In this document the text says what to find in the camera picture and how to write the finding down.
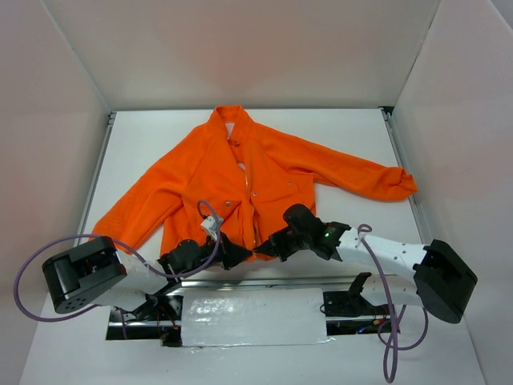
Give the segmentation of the orange zip jacket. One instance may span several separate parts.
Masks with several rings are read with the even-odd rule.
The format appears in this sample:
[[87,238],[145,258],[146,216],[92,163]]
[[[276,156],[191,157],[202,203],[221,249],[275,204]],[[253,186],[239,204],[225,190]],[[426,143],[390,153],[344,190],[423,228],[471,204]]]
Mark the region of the orange zip jacket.
[[183,240],[204,239],[197,210],[204,200],[231,242],[255,249],[285,227],[290,206],[315,209],[316,184],[385,202],[417,190],[404,168],[279,132],[240,106],[219,106],[124,193],[94,233],[138,249],[161,229],[160,250],[167,253]]

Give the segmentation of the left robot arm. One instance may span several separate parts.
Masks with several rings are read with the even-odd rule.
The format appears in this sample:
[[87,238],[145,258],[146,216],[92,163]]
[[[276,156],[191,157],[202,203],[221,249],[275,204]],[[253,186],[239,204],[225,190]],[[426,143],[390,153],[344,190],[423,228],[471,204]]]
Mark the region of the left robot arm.
[[146,320],[185,278],[213,265],[230,270],[251,254],[223,233],[219,243],[210,237],[203,245],[186,240],[156,261],[141,261],[111,238],[97,237],[48,258],[42,272],[55,312],[66,320],[88,305],[117,307]]

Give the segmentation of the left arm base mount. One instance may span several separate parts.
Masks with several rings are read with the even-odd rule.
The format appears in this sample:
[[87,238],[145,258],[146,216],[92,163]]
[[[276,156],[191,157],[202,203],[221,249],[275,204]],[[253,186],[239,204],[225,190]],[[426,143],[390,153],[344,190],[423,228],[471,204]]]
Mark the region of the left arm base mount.
[[142,307],[140,312],[112,307],[107,323],[107,341],[155,340],[162,347],[181,347],[184,296],[168,294]]

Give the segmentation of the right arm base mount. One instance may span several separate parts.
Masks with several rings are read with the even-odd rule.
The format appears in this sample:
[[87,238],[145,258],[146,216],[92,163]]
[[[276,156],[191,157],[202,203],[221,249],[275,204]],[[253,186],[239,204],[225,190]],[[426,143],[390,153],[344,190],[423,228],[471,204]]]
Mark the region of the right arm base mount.
[[388,306],[381,302],[371,305],[362,297],[364,284],[371,273],[359,274],[348,290],[331,290],[323,292],[323,303],[319,311],[326,317],[328,336],[390,333],[390,312]]

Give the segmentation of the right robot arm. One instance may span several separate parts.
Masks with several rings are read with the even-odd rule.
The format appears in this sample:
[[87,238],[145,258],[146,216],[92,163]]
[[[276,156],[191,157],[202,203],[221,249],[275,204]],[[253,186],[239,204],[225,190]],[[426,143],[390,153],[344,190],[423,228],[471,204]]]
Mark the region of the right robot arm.
[[286,227],[258,246],[257,253],[286,261],[300,250],[310,250],[326,261],[360,263],[389,275],[383,284],[368,274],[355,282],[348,297],[354,312],[366,314],[391,301],[421,306],[444,322],[461,322],[478,278],[448,243],[391,241],[374,236],[364,226],[324,222],[301,204],[288,208],[283,218]]

